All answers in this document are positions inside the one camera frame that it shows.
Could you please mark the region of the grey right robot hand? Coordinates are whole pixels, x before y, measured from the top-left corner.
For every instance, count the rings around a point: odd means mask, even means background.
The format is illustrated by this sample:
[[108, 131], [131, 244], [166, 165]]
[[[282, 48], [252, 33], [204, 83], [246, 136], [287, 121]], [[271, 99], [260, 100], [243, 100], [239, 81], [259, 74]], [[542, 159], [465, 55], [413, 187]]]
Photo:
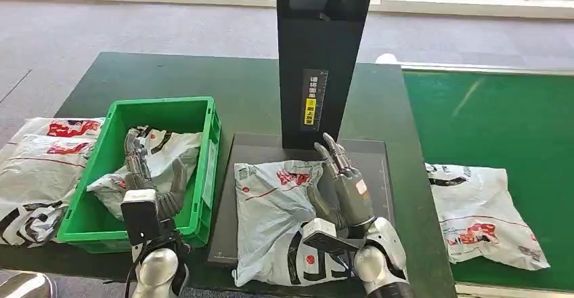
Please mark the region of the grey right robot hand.
[[339, 207], [330, 205], [317, 187], [312, 186], [307, 189], [307, 196], [316, 216], [334, 224], [336, 230], [366, 229], [376, 216], [363, 175], [353, 166], [343, 146], [327, 132], [322, 136], [326, 145], [316, 142], [314, 148], [330, 174]]

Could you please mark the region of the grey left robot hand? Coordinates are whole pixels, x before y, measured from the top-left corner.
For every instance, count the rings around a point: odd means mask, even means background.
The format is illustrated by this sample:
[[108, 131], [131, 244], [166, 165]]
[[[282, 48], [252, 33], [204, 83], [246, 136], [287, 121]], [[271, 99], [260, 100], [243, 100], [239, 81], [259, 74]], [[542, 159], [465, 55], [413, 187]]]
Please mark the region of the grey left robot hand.
[[152, 182], [151, 172], [146, 162], [147, 150], [139, 140], [139, 131], [129, 129], [124, 140], [125, 200], [149, 198], [156, 205], [158, 220], [163, 221], [178, 214], [184, 204], [184, 194], [187, 186], [187, 170], [180, 158], [172, 162], [173, 181], [171, 189], [159, 193]]

